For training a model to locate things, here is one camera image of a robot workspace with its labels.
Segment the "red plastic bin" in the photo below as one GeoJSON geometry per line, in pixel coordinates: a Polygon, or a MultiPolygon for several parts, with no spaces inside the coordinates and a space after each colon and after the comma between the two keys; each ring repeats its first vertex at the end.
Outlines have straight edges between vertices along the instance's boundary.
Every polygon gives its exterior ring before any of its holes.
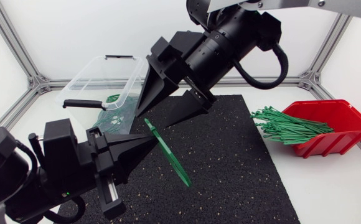
{"type": "Polygon", "coordinates": [[[327,123],[334,133],[319,134],[304,144],[293,145],[298,156],[344,155],[361,140],[361,114],[345,100],[297,101],[283,113],[297,118],[327,123]]]}

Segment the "clear plastic bin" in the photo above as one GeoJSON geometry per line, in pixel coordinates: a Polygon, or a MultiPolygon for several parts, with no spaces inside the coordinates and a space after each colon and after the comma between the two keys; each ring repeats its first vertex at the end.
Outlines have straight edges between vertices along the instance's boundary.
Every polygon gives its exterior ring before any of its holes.
{"type": "Polygon", "coordinates": [[[77,121],[88,129],[98,126],[101,131],[128,134],[134,119],[134,110],[146,73],[145,59],[139,57],[96,57],[85,66],[57,95],[56,102],[65,100],[101,101],[101,107],[68,107],[77,121]],[[109,96],[119,95],[114,102],[109,96]]]}

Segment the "cable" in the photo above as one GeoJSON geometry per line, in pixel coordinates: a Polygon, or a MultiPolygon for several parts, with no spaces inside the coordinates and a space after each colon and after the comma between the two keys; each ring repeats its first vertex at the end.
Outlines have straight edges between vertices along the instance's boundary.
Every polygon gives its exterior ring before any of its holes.
{"type": "Polygon", "coordinates": [[[85,213],[85,202],[80,196],[76,196],[76,197],[72,198],[72,201],[74,203],[76,203],[78,206],[77,214],[75,214],[74,216],[63,217],[59,214],[56,214],[56,213],[48,210],[44,213],[44,217],[49,219],[52,222],[59,223],[59,224],[69,224],[69,223],[74,223],[74,222],[78,221],[85,213]]]}
{"type": "Polygon", "coordinates": [[[237,59],[232,59],[232,62],[235,66],[235,68],[238,70],[238,72],[242,75],[242,77],[250,84],[251,86],[255,88],[259,88],[261,90],[269,90],[271,88],[274,88],[278,86],[287,76],[288,73],[288,58],[285,52],[281,49],[281,47],[278,44],[274,44],[273,46],[273,52],[277,56],[280,67],[281,67],[281,73],[279,78],[271,83],[262,83],[257,80],[255,80],[253,77],[251,77],[246,71],[244,71],[243,67],[240,65],[237,59]]]}
{"type": "Polygon", "coordinates": [[[37,175],[38,162],[37,162],[37,158],[35,158],[34,153],[32,153],[32,151],[27,146],[25,146],[19,140],[16,140],[16,144],[17,144],[17,147],[21,151],[25,152],[31,159],[32,167],[31,167],[30,174],[27,177],[27,180],[24,182],[23,187],[25,187],[25,186],[29,185],[32,182],[32,180],[34,180],[34,177],[37,175]]]}

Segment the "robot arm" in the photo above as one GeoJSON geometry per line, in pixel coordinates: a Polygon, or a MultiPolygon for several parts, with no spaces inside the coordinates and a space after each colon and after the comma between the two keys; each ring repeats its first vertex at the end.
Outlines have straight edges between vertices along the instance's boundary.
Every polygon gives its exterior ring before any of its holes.
{"type": "Polygon", "coordinates": [[[210,89],[235,67],[253,87],[267,90],[278,86],[288,72],[288,60],[279,44],[281,23],[264,12],[234,4],[208,13],[210,0],[188,0],[190,19],[205,32],[177,32],[171,41],[160,38],[147,56],[149,71],[136,108],[136,116],[151,109],[178,89],[183,79],[191,87],[167,117],[167,125],[207,114],[216,98],[210,89]],[[261,83],[252,78],[239,61],[255,47],[273,50],[281,65],[279,78],[261,83]]]}
{"type": "Polygon", "coordinates": [[[211,0],[208,12],[239,4],[246,10],[284,9],[289,7],[315,7],[361,17],[361,0],[211,0]]]}

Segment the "speckled black mat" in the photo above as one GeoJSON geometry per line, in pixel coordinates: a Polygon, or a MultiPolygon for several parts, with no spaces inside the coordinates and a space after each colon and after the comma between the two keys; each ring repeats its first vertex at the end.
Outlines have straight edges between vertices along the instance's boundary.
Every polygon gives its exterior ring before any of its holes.
{"type": "MultiPolygon", "coordinates": [[[[117,186],[127,206],[108,221],[96,190],[82,197],[85,215],[77,223],[299,223],[279,174],[240,95],[218,96],[208,115],[164,129],[176,97],[145,114],[188,173],[186,185],[169,165],[159,146],[117,186]]],[[[143,118],[131,133],[148,133],[143,118]]],[[[72,202],[61,215],[73,214],[72,202]]]]}

